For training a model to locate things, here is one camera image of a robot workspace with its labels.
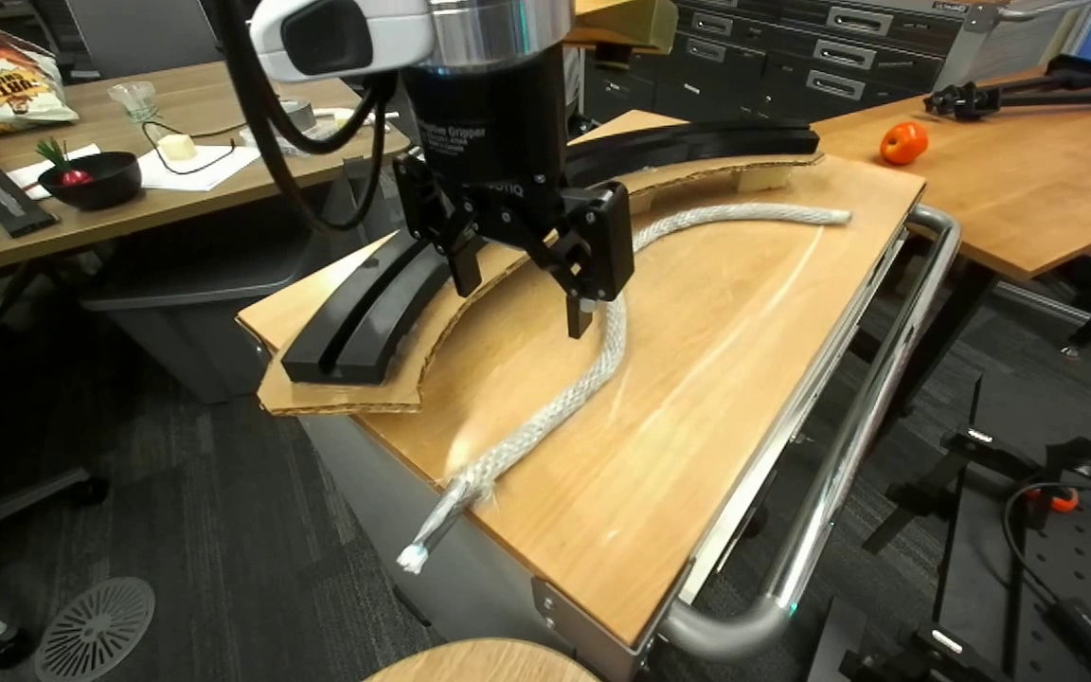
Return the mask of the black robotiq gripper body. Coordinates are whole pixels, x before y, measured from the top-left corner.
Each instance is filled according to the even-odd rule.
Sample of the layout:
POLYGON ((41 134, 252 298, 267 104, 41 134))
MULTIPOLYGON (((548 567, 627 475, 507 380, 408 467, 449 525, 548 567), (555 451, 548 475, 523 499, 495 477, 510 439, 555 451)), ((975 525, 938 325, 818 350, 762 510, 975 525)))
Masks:
POLYGON ((615 298, 632 278, 627 192, 565 169, 565 52, 499 67, 411 67, 404 77, 419 162, 398 181, 411 230, 448 258, 459 230, 520 246, 565 296, 615 298))

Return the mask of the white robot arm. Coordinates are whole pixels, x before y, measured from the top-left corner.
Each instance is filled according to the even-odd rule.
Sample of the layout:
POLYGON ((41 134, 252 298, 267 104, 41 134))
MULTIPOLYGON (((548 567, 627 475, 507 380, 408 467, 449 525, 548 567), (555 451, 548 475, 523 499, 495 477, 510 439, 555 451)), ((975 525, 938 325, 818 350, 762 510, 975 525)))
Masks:
POLYGON ((415 155, 398 158, 408 236, 430 244, 459 296, 482 283, 485 244, 545 270, 578 336, 597 298, 632 278, 627 192, 565 169, 565 40, 573 0, 202 0, 260 158, 310 218, 276 141, 336 152, 365 117, 386 122, 408 93, 415 155), (352 81, 358 110, 307 136, 276 81, 352 81))

